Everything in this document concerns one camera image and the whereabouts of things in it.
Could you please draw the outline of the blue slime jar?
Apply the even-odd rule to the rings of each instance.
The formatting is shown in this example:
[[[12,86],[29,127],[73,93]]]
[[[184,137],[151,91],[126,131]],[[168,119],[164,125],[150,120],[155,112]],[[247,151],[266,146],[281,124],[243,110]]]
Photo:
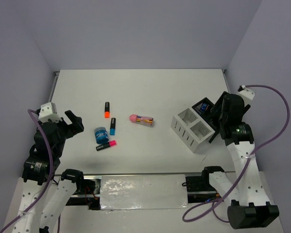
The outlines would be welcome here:
[[[94,129],[96,143],[101,145],[109,142],[109,137],[105,127],[97,127]]]

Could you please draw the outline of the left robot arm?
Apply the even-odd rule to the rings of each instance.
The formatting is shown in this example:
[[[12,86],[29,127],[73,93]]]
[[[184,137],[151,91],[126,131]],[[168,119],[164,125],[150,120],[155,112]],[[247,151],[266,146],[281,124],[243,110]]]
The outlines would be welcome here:
[[[51,233],[72,194],[85,189],[83,172],[66,169],[53,196],[46,201],[66,140],[83,132],[84,126],[82,118],[70,110],[65,115],[71,124],[67,124],[63,118],[51,119],[52,112],[43,108],[29,110],[29,114],[37,114],[39,118],[32,117],[37,129],[34,145],[24,163],[23,193],[13,232]]]

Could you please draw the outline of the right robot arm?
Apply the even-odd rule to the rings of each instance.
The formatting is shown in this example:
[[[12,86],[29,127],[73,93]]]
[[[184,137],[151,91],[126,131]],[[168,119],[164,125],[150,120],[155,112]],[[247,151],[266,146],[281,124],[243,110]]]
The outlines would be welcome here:
[[[201,184],[206,190],[215,189],[228,205],[227,217],[234,229],[265,228],[278,216],[259,175],[255,159],[254,137],[243,115],[250,108],[242,96],[224,92],[210,114],[218,118],[219,133],[231,154],[237,180],[231,183],[219,166],[202,171]]]

